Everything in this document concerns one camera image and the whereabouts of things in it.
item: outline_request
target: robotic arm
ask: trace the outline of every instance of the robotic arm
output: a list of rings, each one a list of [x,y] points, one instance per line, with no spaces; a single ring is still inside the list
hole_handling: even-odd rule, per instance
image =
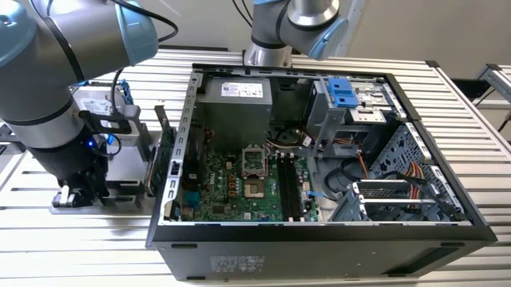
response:
[[[87,144],[96,131],[77,117],[69,86],[153,57],[156,29],[148,17],[101,0],[41,19],[20,3],[0,2],[0,118],[67,187],[63,206],[88,206],[108,196],[108,159]]]
[[[318,60],[330,56],[347,29],[339,0],[253,5],[245,65],[291,66],[291,47]],[[57,0],[52,11],[63,14],[35,19],[20,3],[0,0],[0,118],[56,176],[60,206],[81,207],[108,197],[109,159],[89,147],[99,131],[77,116],[69,86],[152,58],[157,35],[151,19],[112,1]]]
[[[253,0],[249,66],[291,67],[291,48],[326,60],[339,47],[348,21],[339,0]]]

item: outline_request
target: power supply label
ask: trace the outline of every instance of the power supply label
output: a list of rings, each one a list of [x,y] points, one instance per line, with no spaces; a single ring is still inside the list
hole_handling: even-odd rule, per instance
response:
[[[223,83],[223,97],[263,97],[263,84],[257,83]]]

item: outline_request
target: motherboard chip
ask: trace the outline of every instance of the motherboard chip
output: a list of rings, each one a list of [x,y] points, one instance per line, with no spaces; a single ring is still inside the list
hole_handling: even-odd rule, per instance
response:
[[[213,213],[215,214],[225,213],[225,208],[223,206],[215,205],[213,206]]]
[[[252,199],[264,198],[264,181],[252,179],[244,181],[244,197]]]
[[[257,145],[248,145],[241,150],[241,174],[243,176],[256,175],[260,179],[267,175],[264,149]]]

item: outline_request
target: slotted table surface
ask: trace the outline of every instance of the slotted table surface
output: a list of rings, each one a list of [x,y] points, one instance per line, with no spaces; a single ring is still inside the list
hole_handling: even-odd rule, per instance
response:
[[[241,55],[160,50],[153,59],[124,70],[149,129],[160,125],[155,105],[164,105],[172,125],[179,123],[192,63],[240,65]],[[511,286],[510,146],[442,69],[420,61],[316,62],[303,56],[295,56],[293,66],[396,76],[499,241],[419,279],[176,282],[159,253],[144,249],[149,216],[49,214],[56,181],[25,154],[16,155],[0,173],[0,286]],[[99,80],[112,78],[108,74]]]

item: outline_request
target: motherboard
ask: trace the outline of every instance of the motherboard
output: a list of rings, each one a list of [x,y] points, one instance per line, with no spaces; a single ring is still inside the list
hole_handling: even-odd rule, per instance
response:
[[[318,221],[305,159],[248,147],[209,153],[200,191],[185,191],[184,221]]]

